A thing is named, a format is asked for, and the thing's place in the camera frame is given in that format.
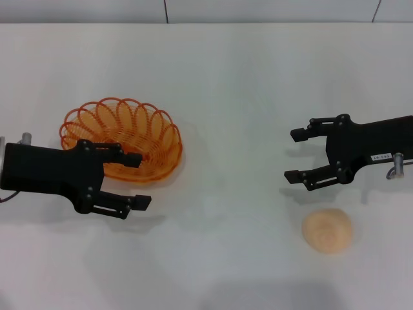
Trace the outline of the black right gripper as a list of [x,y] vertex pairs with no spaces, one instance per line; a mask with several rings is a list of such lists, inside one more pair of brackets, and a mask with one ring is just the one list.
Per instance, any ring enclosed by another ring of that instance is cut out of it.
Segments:
[[349,184],[367,165],[392,162],[390,176],[404,177],[406,161],[412,159],[412,116],[357,124],[345,114],[334,118],[311,118],[305,128],[293,129],[295,142],[326,138],[330,165],[310,170],[289,170],[290,184],[302,183],[308,191]]

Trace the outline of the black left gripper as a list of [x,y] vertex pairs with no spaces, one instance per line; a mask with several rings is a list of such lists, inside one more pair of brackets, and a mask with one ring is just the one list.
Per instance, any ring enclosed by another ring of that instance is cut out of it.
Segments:
[[84,140],[69,150],[7,143],[1,188],[63,196],[72,202],[78,213],[125,220],[130,211],[146,211],[152,197],[100,191],[103,164],[139,167],[142,160],[142,154],[125,152],[120,143]]

